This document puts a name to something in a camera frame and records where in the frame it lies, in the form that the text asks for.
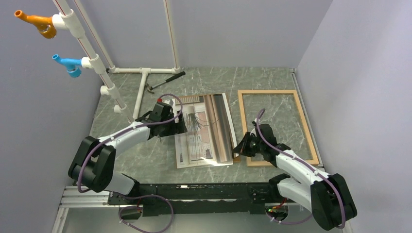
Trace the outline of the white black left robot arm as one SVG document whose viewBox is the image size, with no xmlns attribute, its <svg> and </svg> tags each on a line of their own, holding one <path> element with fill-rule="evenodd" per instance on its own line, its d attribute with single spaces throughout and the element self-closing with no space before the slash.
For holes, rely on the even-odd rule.
<svg viewBox="0 0 412 233">
<path fill-rule="evenodd" d="M 68 176 L 87 190 L 119 193 L 126 203 L 135 203 L 140 196 L 140 183 L 114 171 L 116 157 L 153 137 L 187 132 L 182 113 L 182 109 L 175 111 L 171 105 L 157 102 L 153 110 L 116 133 L 101 138 L 85 137 L 72 160 Z"/>
</svg>

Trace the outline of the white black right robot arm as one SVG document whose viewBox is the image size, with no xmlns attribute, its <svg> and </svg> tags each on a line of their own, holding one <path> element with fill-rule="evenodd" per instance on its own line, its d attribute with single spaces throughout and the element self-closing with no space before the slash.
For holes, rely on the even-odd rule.
<svg viewBox="0 0 412 233">
<path fill-rule="evenodd" d="M 273 201 L 293 200 L 311 212 L 318 225 L 328 231 L 343 228 L 358 212 L 344 177 L 330 175 L 300 158 L 289 146 L 278 143 L 268 124 L 255 125 L 232 150 L 246 157 L 257 154 L 284 174 L 268 182 Z"/>
</svg>

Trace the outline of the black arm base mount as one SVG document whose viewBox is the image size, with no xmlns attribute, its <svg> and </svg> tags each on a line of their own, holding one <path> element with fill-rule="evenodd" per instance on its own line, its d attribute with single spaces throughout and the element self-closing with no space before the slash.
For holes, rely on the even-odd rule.
<svg viewBox="0 0 412 233">
<path fill-rule="evenodd" d="M 265 214 L 267 209 L 291 203 L 276 196 L 267 182 L 257 183 L 184 183 L 140 184 L 136 193 L 125 198 L 110 194 L 109 205 L 133 206 L 142 209 L 143 216 L 174 213 Z"/>
</svg>

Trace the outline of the black handled claw hammer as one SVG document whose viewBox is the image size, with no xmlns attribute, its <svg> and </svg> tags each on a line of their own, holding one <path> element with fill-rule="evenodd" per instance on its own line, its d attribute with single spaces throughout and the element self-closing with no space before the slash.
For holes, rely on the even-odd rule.
<svg viewBox="0 0 412 233">
<path fill-rule="evenodd" d="M 146 90 L 147 90 L 149 93 L 154 94 L 154 89 L 156 89 L 156 88 L 158 88 L 158 87 L 160 87 L 160 86 L 162 86 L 162 85 L 164 85 L 164 84 L 166 84 L 166 83 L 169 83 L 169 82 L 171 82 L 171 81 L 174 81 L 174 80 L 176 80 L 176 79 L 178 79 L 178 78 L 180 78 L 180 77 L 182 77 L 182 76 L 184 76 L 184 75 L 186 75 L 186 72 L 185 72 L 185 71 L 182 71 L 182 72 L 180 72 L 180 73 L 174 74 L 173 76 L 165 79 L 163 82 L 158 83 L 158 84 L 156 84 L 156 85 L 149 85 L 149 84 L 146 83 L 146 84 L 145 84 L 145 88 L 146 88 Z"/>
</svg>

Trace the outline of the aluminium rail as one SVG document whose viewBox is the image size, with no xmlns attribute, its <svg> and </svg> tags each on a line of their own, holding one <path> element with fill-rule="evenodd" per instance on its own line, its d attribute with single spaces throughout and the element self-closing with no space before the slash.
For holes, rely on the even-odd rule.
<svg viewBox="0 0 412 233">
<path fill-rule="evenodd" d="M 62 233 L 64 224 L 70 208 L 125 208 L 127 205 L 109 205 L 108 200 L 112 196 L 111 192 L 102 191 L 96 193 L 90 191 L 79 193 L 76 186 L 66 186 L 58 206 L 57 216 L 54 222 L 52 233 Z"/>
</svg>

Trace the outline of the blue nozzle fitting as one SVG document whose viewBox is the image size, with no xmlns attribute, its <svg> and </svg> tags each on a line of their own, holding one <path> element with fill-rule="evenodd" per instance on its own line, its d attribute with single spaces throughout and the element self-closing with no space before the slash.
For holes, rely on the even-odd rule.
<svg viewBox="0 0 412 233">
<path fill-rule="evenodd" d="M 61 58 L 58 54 L 53 55 L 52 59 L 58 64 L 63 65 L 72 78 L 77 78 L 81 75 L 82 71 L 79 68 L 82 66 L 81 59 Z"/>
</svg>

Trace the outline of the wooden picture frame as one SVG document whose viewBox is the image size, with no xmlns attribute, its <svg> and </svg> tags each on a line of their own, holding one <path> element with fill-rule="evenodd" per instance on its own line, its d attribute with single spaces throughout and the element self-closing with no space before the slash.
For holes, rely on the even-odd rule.
<svg viewBox="0 0 412 233">
<path fill-rule="evenodd" d="M 307 162 L 313 166 L 318 166 L 320 164 L 318 152 L 315 147 L 314 139 L 312 138 L 310 131 L 310 124 L 306 119 L 305 109 L 301 103 L 299 94 L 296 90 L 238 90 L 238 99 L 240 106 L 240 119 L 242 125 L 243 133 L 247 132 L 246 125 L 246 114 L 244 110 L 244 101 L 243 95 L 292 95 L 295 100 L 296 107 L 300 116 L 300 121 L 303 127 L 303 133 L 307 139 L 309 151 L 312 156 L 312 159 L 307 160 Z"/>
</svg>

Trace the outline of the plant photo print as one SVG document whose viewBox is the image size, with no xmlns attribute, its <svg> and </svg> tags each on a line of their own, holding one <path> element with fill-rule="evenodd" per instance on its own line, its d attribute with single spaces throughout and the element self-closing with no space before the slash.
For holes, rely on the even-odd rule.
<svg viewBox="0 0 412 233">
<path fill-rule="evenodd" d="M 204 96 L 182 96 L 174 106 L 182 110 L 186 133 L 174 137 L 176 167 L 222 166 L 230 163 L 225 152 L 219 120 Z"/>
</svg>

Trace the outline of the orange nozzle fitting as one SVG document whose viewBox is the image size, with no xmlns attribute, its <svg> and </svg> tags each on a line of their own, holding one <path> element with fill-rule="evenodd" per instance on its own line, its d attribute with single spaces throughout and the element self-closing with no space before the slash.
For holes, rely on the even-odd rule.
<svg viewBox="0 0 412 233">
<path fill-rule="evenodd" d="M 53 39 L 57 35 L 57 30 L 53 25 L 52 17 L 27 15 L 22 10 L 16 10 L 14 16 L 24 22 L 34 25 L 40 35 L 46 39 Z"/>
</svg>

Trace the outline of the white PVC pipe stand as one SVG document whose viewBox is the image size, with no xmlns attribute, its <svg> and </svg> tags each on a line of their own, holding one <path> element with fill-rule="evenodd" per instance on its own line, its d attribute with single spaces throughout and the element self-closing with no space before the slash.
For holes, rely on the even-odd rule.
<svg viewBox="0 0 412 233">
<path fill-rule="evenodd" d="M 119 68 L 116 67 L 111 58 L 109 57 L 107 50 L 105 49 L 102 41 L 100 40 L 97 31 L 94 29 L 93 24 L 89 20 L 89 17 L 84 9 L 82 3 L 79 0 L 74 1 L 74 5 L 79 11 L 81 18 L 86 23 L 88 29 L 90 30 L 93 38 L 95 39 L 99 49 L 103 53 L 103 58 L 106 60 L 109 67 L 105 67 L 101 57 L 94 50 L 90 40 L 86 36 L 84 27 L 82 26 L 80 19 L 77 17 L 75 11 L 70 8 L 66 0 L 54 0 L 54 5 L 58 9 L 59 13 L 53 15 L 52 22 L 53 26 L 57 29 L 68 30 L 71 35 L 77 40 L 81 48 L 86 54 L 86 57 L 80 59 L 80 64 L 83 68 L 89 68 L 95 71 L 95 73 L 100 77 L 103 82 L 100 93 L 101 95 L 109 95 L 115 102 L 114 112 L 119 113 L 126 117 L 127 121 L 131 123 L 137 118 L 138 112 L 141 107 L 141 102 L 143 98 L 143 92 L 145 89 L 147 77 L 154 74 L 177 74 L 181 71 L 178 64 L 175 64 L 173 68 L 149 68 L 149 67 L 139 67 L 139 68 Z M 118 88 L 109 78 L 109 73 L 119 74 L 119 73 L 139 73 L 142 75 L 140 80 L 140 86 L 137 94 L 137 100 L 133 111 L 123 101 L 120 96 Z"/>
</svg>

